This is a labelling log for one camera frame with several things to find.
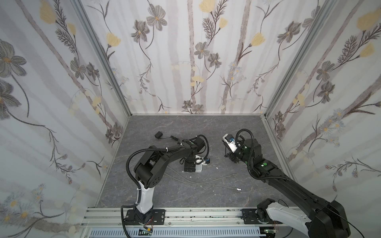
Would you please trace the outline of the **black power adapter with cable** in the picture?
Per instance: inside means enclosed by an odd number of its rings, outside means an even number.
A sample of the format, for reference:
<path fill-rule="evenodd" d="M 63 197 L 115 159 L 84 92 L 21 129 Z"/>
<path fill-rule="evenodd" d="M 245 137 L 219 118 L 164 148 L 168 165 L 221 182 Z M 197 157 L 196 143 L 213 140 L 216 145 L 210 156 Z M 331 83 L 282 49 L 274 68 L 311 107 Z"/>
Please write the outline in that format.
<path fill-rule="evenodd" d="M 154 137 L 155 137 L 156 139 L 171 139 L 171 140 L 174 140 L 174 141 L 180 141 L 179 138 L 177 138 L 177 137 L 175 137 L 175 136 L 173 136 L 173 135 L 165 137 L 164 134 L 163 134 L 163 132 L 161 132 L 161 131 L 158 131 L 158 132 L 154 135 Z"/>

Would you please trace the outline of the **white rectangular device box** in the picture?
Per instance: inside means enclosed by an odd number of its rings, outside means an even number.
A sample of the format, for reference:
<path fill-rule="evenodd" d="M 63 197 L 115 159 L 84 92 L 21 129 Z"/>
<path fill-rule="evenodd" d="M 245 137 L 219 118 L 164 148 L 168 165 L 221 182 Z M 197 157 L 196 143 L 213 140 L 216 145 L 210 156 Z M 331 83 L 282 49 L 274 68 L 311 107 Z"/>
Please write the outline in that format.
<path fill-rule="evenodd" d="M 204 158 L 196 155 L 195 156 L 195 161 L 194 161 L 195 172 L 196 173 L 200 173 L 202 171 L 202 165 L 203 165 L 203 163 L 204 163 Z"/>

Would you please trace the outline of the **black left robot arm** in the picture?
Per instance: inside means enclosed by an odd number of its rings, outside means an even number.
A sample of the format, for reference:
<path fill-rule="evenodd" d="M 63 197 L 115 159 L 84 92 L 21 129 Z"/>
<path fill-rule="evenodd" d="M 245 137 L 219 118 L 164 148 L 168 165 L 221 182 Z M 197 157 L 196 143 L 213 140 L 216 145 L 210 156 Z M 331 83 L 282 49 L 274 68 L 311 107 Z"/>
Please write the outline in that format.
<path fill-rule="evenodd" d="M 206 136 L 199 134 L 194 138 L 179 141 L 173 147 L 150 146 L 129 156 L 126 171 L 137 185 L 138 196 L 135 204 L 121 206 L 122 227 L 127 238 L 130 237 L 126 228 L 129 222 L 143 225 L 153 223 L 154 188 L 162 180 L 168 165 L 179 161 L 185 172 L 199 173 L 202 166 L 210 162 L 209 152 Z"/>

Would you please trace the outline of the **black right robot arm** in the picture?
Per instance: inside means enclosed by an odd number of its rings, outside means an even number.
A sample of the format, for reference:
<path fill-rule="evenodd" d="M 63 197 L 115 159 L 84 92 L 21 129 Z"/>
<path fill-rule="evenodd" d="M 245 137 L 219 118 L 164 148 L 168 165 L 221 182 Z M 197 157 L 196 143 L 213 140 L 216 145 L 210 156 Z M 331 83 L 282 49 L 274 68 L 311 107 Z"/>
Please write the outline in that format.
<path fill-rule="evenodd" d="M 222 141 L 232 162 L 243 162 L 252 178 L 275 188 L 299 208 L 294 210 L 268 198 L 257 205 L 256 217 L 260 222 L 281 222 L 310 238 L 350 237 L 350 222 L 344 207 L 308 191 L 265 159 L 261 145 L 250 130 L 241 129 L 235 136 L 226 134 Z"/>

